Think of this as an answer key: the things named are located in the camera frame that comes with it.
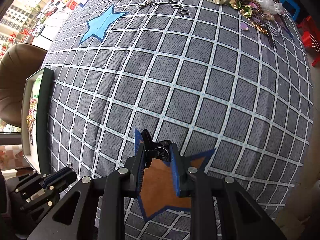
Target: metal pin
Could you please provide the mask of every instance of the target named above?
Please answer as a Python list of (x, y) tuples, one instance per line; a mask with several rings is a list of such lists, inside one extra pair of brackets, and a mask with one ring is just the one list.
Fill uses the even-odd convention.
[(188, 168), (189, 173), (196, 173), (197, 171), (198, 171), (198, 169), (196, 167), (189, 167)]
[(233, 177), (227, 176), (224, 178), (224, 181), (226, 183), (233, 183), (235, 181), (235, 179)]
[(72, 167), (72, 162), (71, 162), (71, 161), (68, 162), (67, 166), (68, 166), (71, 170), (74, 171), (74, 169), (73, 169), (73, 167)]
[(120, 168), (120, 169), (118, 170), (118, 172), (119, 172), (120, 174), (126, 174), (126, 173), (128, 172), (128, 169), (127, 169), (127, 168)]
[(82, 182), (82, 183), (88, 183), (88, 182), (90, 182), (90, 180), (91, 180), (91, 178), (90, 178), (89, 176), (85, 176), (85, 177), (83, 177), (83, 178), (81, 179), (81, 182)]
[(146, 6), (150, 5), (150, 4), (152, 4), (152, 3), (153, 3), (152, 0), (147, 0), (145, 3), (138, 3), (137, 9), (141, 9), (143, 7), (146, 7)]

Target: brown leather chair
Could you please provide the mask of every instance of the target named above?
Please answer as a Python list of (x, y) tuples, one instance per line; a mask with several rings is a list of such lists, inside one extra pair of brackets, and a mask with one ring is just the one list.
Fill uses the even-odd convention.
[(0, 61), (0, 118), (21, 127), (26, 79), (42, 65), (47, 51), (27, 43), (12, 45)]

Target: blue stool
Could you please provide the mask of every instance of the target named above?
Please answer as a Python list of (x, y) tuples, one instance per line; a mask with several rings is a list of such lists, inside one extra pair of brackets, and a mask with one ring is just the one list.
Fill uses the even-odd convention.
[(300, 6), (294, 0), (280, 0), (282, 6), (287, 9), (287, 11), (292, 16), (292, 19), (295, 21), (300, 12)]

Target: metal screw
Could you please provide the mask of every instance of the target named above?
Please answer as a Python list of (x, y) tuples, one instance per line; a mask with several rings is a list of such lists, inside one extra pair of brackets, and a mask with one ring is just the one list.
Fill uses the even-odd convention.
[(128, 172), (128, 169), (127, 169), (127, 168), (120, 168), (120, 169), (118, 170), (118, 172), (119, 172), (120, 174), (126, 174), (126, 173)]
[(227, 176), (224, 178), (224, 181), (226, 183), (233, 183), (235, 181), (235, 179), (233, 177)]
[(89, 176), (85, 176), (81, 179), (82, 183), (88, 183), (90, 182), (91, 178)]
[(189, 173), (196, 173), (197, 171), (198, 171), (198, 169), (196, 167), (189, 167), (188, 168)]

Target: purple ornament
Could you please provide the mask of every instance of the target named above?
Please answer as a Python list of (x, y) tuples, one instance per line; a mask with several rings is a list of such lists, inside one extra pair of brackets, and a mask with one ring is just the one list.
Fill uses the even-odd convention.
[(243, 30), (243, 31), (247, 31), (247, 30), (249, 30), (249, 27), (244, 22), (241, 22), (240, 23), (240, 29)]

